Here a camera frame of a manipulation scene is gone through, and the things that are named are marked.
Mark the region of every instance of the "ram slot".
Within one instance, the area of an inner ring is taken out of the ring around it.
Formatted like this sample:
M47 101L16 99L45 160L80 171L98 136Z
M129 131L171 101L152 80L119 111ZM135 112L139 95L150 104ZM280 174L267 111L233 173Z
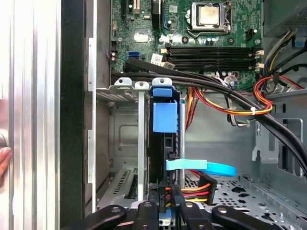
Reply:
M214 65L208 70L215 70L218 67L223 71L252 71L255 68L255 63L250 60L220 60L220 59L168 59L169 62L175 65L174 69L181 71L199 71L204 66Z
M184 58L252 58L254 50L250 48L175 46L168 49L168 57Z

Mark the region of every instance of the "black connector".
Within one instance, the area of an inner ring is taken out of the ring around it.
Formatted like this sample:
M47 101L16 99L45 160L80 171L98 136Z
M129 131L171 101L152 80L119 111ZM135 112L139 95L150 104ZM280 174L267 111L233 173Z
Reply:
M159 212L166 212L166 181L163 179L159 183Z
M210 184L209 186L209 194L208 194L208 198L207 201L205 202L208 205L212 205L213 204L213 199L214 199L214 193L217 187L217 181L215 179L213 179L212 177L206 175L206 174L202 174L200 177L200 180L198 182L198 187L202 187L205 184Z
M111 53L118 53L118 41L111 41Z

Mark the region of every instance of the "hand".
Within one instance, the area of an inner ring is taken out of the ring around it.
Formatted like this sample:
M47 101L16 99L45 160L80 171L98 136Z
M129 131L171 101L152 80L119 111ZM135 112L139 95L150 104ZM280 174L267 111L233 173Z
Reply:
M2 182L2 175L4 174L6 168L9 165L11 159L11 149L10 148L2 148L0 149L0 185Z

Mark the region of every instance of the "sata port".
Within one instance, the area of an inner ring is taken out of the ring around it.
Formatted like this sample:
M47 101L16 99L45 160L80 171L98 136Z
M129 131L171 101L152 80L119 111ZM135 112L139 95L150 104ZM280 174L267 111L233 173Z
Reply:
M140 59L140 53L139 53L139 52L130 51L130 52L128 53L128 57L129 57L129 58Z

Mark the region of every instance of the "sticker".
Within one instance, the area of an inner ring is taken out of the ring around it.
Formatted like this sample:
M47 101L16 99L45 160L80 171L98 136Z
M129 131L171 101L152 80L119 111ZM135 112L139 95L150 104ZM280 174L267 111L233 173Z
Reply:
M292 91L296 91L296 87L294 85L292 85L287 92L292 92Z
M153 54L153 55L152 55L152 60L151 60L150 63L155 64L155 65L157 65L157 66L161 66L162 58L163 58L162 55Z
M178 6L169 6L169 12L170 13L177 13L178 12Z
M230 75L225 77L224 81L229 84L231 82L238 81L238 79L234 75Z
M167 69L174 69L175 68L175 65L166 61L163 65L164 68L167 68Z

